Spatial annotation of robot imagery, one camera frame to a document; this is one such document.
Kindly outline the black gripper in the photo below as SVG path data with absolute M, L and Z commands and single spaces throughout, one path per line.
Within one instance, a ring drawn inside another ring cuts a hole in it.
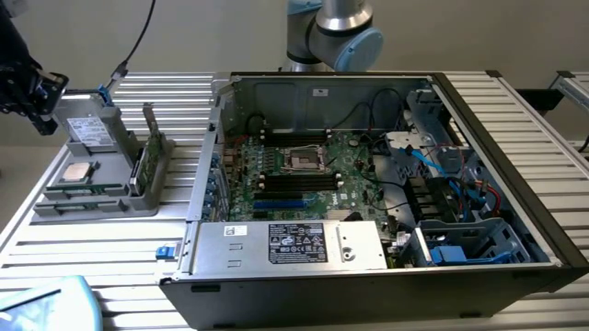
M 40 135 L 53 134 L 52 112 L 68 83 L 65 75 L 45 72 L 32 58 L 1 55 L 1 113 L 28 118 Z

